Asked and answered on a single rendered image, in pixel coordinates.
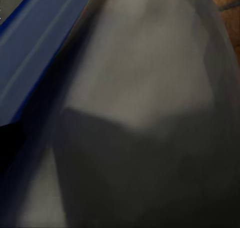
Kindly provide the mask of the folder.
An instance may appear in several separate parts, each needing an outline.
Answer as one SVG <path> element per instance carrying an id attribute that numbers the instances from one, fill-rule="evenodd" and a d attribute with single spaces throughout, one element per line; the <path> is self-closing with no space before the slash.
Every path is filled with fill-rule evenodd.
<path id="1" fill-rule="evenodd" d="M 0 25 L 0 127 L 16 123 L 89 0 L 23 0 Z"/>

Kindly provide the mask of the swivel chair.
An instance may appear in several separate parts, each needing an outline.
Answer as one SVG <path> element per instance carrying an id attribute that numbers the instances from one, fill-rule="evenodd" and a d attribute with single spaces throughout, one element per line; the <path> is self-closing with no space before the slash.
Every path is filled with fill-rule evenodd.
<path id="1" fill-rule="evenodd" d="M 17 121 L 0 228 L 240 228 L 240 67 L 213 0 L 89 0 Z"/>

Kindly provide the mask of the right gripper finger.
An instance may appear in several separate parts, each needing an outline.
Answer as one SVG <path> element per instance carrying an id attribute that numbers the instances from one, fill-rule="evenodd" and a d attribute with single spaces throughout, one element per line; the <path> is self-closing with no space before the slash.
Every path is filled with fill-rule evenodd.
<path id="1" fill-rule="evenodd" d="M 22 122 L 0 127 L 0 182 L 26 141 Z"/>

